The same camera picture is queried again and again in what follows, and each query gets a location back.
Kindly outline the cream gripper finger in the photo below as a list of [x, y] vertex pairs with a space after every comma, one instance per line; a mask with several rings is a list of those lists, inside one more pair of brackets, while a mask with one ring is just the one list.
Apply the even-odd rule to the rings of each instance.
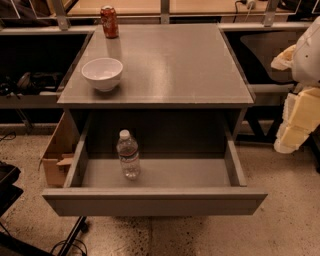
[[286, 70], [293, 67], [293, 56], [296, 49], [296, 45], [291, 45], [273, 58], [271, 67], [276, 70]]
[[320, 89], [305, 88], [298, 94], [289, 93], [281, 123], [274, 142], [274, 149], [290, 154], [307, 140], [320, 125]]

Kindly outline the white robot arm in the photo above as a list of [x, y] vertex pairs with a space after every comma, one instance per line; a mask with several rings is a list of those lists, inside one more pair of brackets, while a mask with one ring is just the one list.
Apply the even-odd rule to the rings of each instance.
[[271, 62], [277, 70], [291, 69], [297, 83], [285, 99], [283, 121], [274, 149], [289, 154], [297, 150], [320, 125], [320, 17], [317, 17], [295, 45]]

